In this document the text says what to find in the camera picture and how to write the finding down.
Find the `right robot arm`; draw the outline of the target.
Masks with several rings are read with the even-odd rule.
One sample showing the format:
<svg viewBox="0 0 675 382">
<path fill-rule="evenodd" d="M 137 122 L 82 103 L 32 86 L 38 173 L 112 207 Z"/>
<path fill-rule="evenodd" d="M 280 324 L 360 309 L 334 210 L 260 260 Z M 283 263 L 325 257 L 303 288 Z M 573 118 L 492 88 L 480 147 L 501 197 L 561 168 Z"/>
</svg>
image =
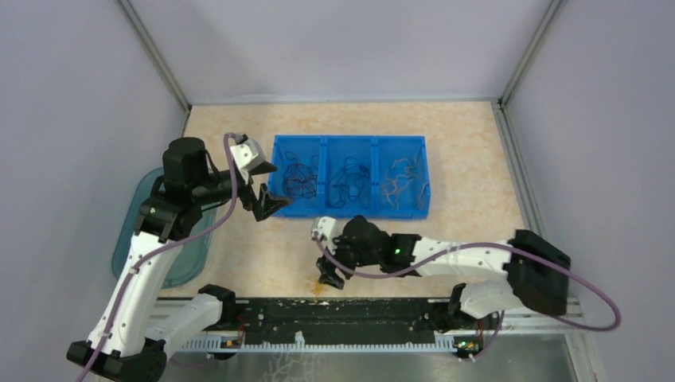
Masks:
<svg viewBox="0 0 675 382">
<path fill-rule="evenodd" d="M 518 229 L 497 242 L 460 243 L 419 234 L 387 233 L 357 215 L 340 228 L 336 219 L 314 220 L 310 238 L 322 255 L 320 283 L 343 289 L 353 276 L 458 276 L 448 317 L 459 328 L 515 308 L 562 317 L 568 310 L 568 255 L 535 232 Z"/>
</svg>

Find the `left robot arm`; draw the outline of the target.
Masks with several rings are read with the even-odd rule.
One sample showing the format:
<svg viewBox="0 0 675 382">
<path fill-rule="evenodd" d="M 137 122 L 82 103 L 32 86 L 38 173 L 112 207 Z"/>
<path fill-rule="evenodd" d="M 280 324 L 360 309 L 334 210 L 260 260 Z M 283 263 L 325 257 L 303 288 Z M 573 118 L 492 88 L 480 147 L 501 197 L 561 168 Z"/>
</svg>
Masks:
<svg viewBox="0 0 675 382">
<path fill-rule="evenodd" d="M 182 248 L 211 232 L 195 232 L 205 211 L 237 205 L 261 221 L 290 204 L 267 186 L 253 189 L 255 175 L 273 173 L 260 144 L 245 134 L 223 138 L 226 170 L 218 170 L 200 138 L 173 140 L 162 155 L 163 173 L 140 205 L 122 274 L 93 331 L 73 342 L 67 359 L 80 376 L 113 381 L 157 381 L 169 360 L 202 330 L 240 328 L 242 318 L 232 290 L 209 284 L 157 325 L 150 314 L 166 276 Z"/>
</svg>

